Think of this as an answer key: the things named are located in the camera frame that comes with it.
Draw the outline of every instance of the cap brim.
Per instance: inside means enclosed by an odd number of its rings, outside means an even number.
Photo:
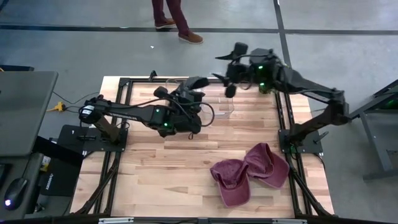
[[[285,183],[287,176],[289,175],[289,164],[277,154],[271,152],[274,157],[274,172],[272,175],[266,178],[258,178],[261,182],[264,182],[271,187],[277,189],[281,188]]]
[[[227,208],[236,207],[247,203],[250,199],[249,177],[245,174],[242,182],[233,189],[227,189],[217,181],[221,198]]]

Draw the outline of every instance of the mounting plate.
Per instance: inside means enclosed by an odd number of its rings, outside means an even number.
[[[290,150],[290,143],[287,141],[287,136],[289,135],[289,129],[281,129],[278,131],[279,147],[282,153],[322,153],[322,145],[319,141],[320,136],[318,131],[314,131],[307,135],[303,141],[303,146],[297,147],[297,152]]]
[[[96,128],[86,128],[74,125],[64,125],[57,144],[78,153],[93,152],[123,152],[126,148],[128,130],[121,130],[120,143],[115,145],[102,138]],[[78,137],[93,137],[93,140],[81,141]]]

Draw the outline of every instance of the concrete floor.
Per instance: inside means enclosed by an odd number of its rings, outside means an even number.
[[[286,29],[397,30],[395,0],[279,0]],[[272,0],[183,0],[193,28],[276,29]],[[152,27],[148,0],[10,0],[0,23]],[[237,41],[274,48],[279,34],[201,33],[202,45],[179,42],[175,32],[51,32],[0,30],[0,64],[57,71],[55,91],[71,101],[96,92],[105,75],[208,75],[224,72],[215,56]],[[351,111],[397,78],[398,35],[287,35],[293,67],[306,78],[346,91]],[[59,100],[52,97],[50,106]],[[311,101],[312,110],[324,105]],[[70,113],[46,114],[40,135],[57,137]],[[380,169],[362,124],[329,126],[322,140],[335,213],[341,217],[396,222],[398,177],[363,182]]]

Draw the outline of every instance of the red hat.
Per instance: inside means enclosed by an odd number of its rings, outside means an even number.
[[[228,208],[242,205],[250,199],[249,165],[239,159],[217,162],[210,172],[217,181],[221,198]]]
[[[248,175],[275,187],[281,188],[289,174],[288,163],[271,152],[267,143],[254,146],[244,157],[249,164]]]

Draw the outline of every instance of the butcher block tabletop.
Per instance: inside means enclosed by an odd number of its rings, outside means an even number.
[[[104,77],[101,87],[104,99],[115,101],[120,78]],[[162,83],[135,83],[130,104],[155,99],[153,92],[160,85],[165,86]],[[167,85],[169,90],[175,87],[175,84]],[[251,179],[250,201],[226,208],[209,171],[213,164],[223,159],[243,159],[259,142],[268,143],[271,151],[284,158],[277,140],[280,127],[274,94],[260,94],[255,86],[249,90],[238,88],[232,101],[224,97],[221,84],[211,84],[203,92],[206,93],[204,101],[214,107],[217,117],[192,140],[188,139],[187,133],[162,138],[143,124],[129,121],[129,136],[119,166],[112,216],[294,217],[288,181],[281,189],[273,189]],[[295,122],[311,119],[307,97],[292,95],[290,99]],[[201,116],[203,123],[209,120],[209,114]],[[98,186],[103,158],[103,152],[94,152],[84,160],[71,212],[81,208]],[[333,213],[322,163],[312,154],[302,154],[302,159],[309,189],[325,209]],[[107,195],[106,189],[101,209],[105,207]],[[300,190],[298,199],[304,211]]]

